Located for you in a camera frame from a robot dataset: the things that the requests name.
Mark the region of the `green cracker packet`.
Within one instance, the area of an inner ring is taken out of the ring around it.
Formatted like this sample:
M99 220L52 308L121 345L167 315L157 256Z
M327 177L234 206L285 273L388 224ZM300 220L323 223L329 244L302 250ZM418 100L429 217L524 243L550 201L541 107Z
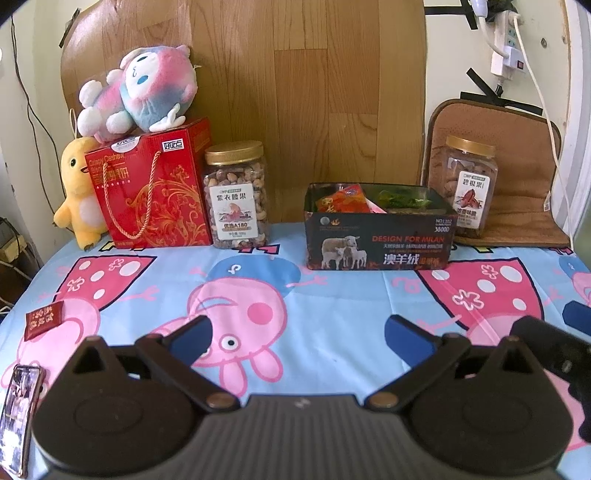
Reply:
M433 201L428 193L419 187L389 186L377 193L375 203L389 213L399 210L427 210Z

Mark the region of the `cartoon pig bedsheet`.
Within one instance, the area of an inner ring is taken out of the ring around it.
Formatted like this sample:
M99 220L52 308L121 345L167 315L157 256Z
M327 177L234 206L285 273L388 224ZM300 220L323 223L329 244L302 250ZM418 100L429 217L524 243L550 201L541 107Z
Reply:
M569 249L454 246L437 271L311 271L300 224L276 225L256 250L117 249L69 243L18 299L1 302L1 380L40 365L52 383L80 341L130 344L203 310L223 344L197 371L242 400L252 394L366 397L407 370L388 347L398 314L434 333L492 345L531 315L567 326L570 301L590 307L590 273ZM62 323L24 341L26 314L63 302Z

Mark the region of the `brown seat cushion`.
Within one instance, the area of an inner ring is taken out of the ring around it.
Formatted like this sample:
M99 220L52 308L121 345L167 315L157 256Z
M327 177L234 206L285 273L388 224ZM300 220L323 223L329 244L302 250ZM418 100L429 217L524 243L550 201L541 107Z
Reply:
M422 184L444 192L446 139L456 136L496 148L499 168L492 207L479 238L457 233L455 242L473 247L566 248L568 235L556 224L546 200L556 166L551 148L559 130L540 117L468 100L440 104L429 121Z

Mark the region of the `small dark red packet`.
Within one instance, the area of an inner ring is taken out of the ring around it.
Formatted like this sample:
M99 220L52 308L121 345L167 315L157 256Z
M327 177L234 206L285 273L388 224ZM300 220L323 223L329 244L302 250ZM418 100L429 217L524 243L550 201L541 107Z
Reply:
M63 320L63 302L57 301L26 314L24 341L30 341L58 327Z

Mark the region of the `black sheep print tin box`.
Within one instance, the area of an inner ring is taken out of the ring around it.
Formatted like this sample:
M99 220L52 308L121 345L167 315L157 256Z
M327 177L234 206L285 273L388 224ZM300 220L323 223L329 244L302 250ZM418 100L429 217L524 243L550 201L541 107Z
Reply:
M424 189L433 201L427 210L386 214L322 213L315 202L339 187L360 184L374 201L380 183L313 183L304 197L307 266L311 270L437 270L447 266L458 215L435 190Z

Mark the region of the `smartphone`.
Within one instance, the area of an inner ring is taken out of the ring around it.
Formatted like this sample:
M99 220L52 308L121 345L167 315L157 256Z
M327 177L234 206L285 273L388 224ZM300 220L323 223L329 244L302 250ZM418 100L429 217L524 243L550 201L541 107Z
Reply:
M1 467L21 479L27 476L32 418L44 377L40 366L17 364L1 411Z

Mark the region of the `red gift box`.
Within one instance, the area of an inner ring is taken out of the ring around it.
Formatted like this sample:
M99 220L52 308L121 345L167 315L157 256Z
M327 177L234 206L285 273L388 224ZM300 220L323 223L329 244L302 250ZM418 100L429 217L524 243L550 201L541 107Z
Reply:
M208 246L206 118L142 134L85 154L95 195L118 249Z

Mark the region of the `orange red snack packet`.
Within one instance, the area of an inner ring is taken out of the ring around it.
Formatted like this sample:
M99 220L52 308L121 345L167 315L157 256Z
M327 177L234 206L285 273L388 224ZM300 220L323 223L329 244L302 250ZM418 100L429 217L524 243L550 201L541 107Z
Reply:
M387 213L386 210L367 198L360 184L341 186L335 193L324 196L315 202L315 205L322 213Z

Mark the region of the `yellow plush duck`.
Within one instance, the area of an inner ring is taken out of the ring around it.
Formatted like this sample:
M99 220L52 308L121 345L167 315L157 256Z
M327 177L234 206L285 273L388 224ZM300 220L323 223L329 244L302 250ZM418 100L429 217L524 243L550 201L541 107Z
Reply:
M65 200L53 222L59 228L71 228L82 250L91 249L107 231L85 159L86 153L99 146L94 137L74 139L64 148L60 160Z

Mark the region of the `cashew nut jar gold lid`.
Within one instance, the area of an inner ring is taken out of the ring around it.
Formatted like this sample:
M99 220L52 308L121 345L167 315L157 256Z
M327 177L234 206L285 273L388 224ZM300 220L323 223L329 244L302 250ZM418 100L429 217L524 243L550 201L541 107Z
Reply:
M212 244L221 249L266 245L266 159L256 140L205 151L204 198Z

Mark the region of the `pecan jar gold lid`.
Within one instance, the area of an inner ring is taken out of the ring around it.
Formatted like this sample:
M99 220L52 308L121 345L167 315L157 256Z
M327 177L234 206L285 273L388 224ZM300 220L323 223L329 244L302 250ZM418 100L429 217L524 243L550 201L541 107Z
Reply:
M497 177L496 147L455 135L435 147L429 162L428 185L458 215L457 233L480 238L492 205Z

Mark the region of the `white power strip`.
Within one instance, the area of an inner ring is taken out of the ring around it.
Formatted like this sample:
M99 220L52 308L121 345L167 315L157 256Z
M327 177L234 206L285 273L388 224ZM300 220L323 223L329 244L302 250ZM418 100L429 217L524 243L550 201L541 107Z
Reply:
M511 80L516 72L523 73L526 68L523 51L515 29L518 14L505 10L496 15L494 20L494 44L506 57L493 51L491 73L504 80Z

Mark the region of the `pink blue plush toy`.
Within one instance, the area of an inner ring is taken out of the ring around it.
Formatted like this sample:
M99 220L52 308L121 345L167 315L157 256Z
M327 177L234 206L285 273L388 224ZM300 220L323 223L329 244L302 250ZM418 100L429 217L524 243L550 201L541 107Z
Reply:
M80 88L78 132L106 144L136 128L145 133L177 128L197 90L188 46L136 48L107 73L105 83L89 80Z

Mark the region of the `wood grain board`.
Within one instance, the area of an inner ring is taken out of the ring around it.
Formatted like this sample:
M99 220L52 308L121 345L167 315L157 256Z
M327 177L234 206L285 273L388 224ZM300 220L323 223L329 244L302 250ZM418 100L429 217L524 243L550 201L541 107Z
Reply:
M215 142L263 143L274 222L300 221L314 182L419 182L422 2L100 1L64 40L67 105L132 49L162 44L189 46L199 85L189 113L211 122Z

